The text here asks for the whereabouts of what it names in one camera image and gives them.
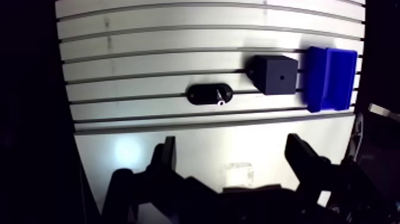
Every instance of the black cube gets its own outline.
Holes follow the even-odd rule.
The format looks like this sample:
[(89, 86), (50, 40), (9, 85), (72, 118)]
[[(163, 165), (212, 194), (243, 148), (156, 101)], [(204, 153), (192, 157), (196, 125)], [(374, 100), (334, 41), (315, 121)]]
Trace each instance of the black cube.
[(247, 76), (265, 95), (296, 93), (298, 62), (282, 55), (256, 55), (246, 67)]

